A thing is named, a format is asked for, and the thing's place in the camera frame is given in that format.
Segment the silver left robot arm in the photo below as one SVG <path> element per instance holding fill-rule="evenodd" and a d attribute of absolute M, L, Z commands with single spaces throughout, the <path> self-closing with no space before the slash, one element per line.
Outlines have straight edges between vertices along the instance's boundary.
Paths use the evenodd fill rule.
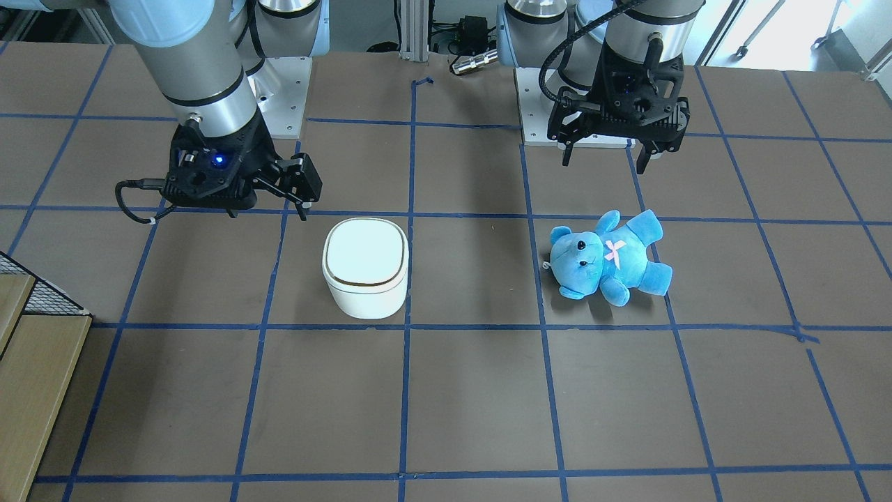
<path fill-rule="evenodd" d="M 641 145 L 636 171 L 676 152 L 691 110 L 683 49 L 702 1 L 505 1 L 497 14 L 504 66 L 535 71 L 548 105 L 545 137 L 569 165 L 593 136 Z"/>

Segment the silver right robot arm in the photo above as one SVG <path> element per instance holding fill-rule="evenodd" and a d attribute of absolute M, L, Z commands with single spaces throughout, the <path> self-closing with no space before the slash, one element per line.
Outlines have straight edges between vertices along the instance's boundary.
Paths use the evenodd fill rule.
<path fill-rule="evenodd" d="M 178 207 L 236 218 L 257 191 L 292 203 L 305 220 L 321 198 L 312 159 L 277 155 L 266 116 L 286 85 L 277 57 L 328 53 L 328 1 L 10 1 L 22 9 L 106 8 L 136 47 L 178 126 L 164 178 L 125 180 L 118 206 L 141 225 Z"/>

